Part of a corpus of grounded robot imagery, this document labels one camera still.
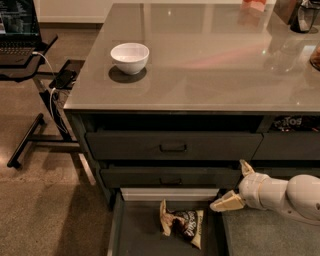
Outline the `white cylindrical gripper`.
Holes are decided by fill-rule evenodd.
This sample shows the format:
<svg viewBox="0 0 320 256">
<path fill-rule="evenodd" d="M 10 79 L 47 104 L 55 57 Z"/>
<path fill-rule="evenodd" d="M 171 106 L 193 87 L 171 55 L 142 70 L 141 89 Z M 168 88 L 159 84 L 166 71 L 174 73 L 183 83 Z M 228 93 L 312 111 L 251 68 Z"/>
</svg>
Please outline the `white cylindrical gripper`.
<svg viewBox="0 0 320 256">
<path fill-rule="evenodd" d="M 254 173 L 252 166 L 245 160 L 239 160 L 244 178 L 239 184 L 239 194 L 233 190 L 228 191 L 221 198 L 210 204 L 210 209 L 215 212 L 233 211 L 242 209 L 245 204 L 251 208 L 265 210 L 259 197 L 259 189 L 269 176 Z"/>
</svg>

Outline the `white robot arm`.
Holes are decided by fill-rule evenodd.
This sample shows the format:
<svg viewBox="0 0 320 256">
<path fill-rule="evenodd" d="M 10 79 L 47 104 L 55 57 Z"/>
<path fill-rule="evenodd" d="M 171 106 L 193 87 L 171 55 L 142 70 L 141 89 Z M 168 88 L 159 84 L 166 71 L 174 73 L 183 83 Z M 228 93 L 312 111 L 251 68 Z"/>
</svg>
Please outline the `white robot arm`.
<svg viewBox="0 0 320 256">
<path fill-rule="evenodd" d="M 243 179 L 239 192 L 228 191 L 210 204 L 215 212 L 243 209 L 245 206 L 271 210 L 309 225 L 320 225 L 320 179 L 300 174 L 289 180 L 271 178 L 256 172 L 245 160 L 240 160 Z"/>
</svg>

